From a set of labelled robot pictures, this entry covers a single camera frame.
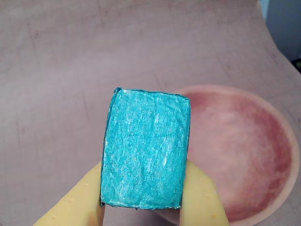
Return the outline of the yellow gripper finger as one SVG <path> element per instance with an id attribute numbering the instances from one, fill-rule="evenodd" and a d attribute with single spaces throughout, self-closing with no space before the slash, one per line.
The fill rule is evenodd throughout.
<path id="1" fill-rule="evenodd" d="M 188 160 L 179 225 L 228 226 L 229 224 L 214 182 Z"/>
<path id="2" fill-rule="evenodd" d="M 100 205 L 101 163 L 94 166 L 36 226 L 102 226 L 105 207 Z"/>

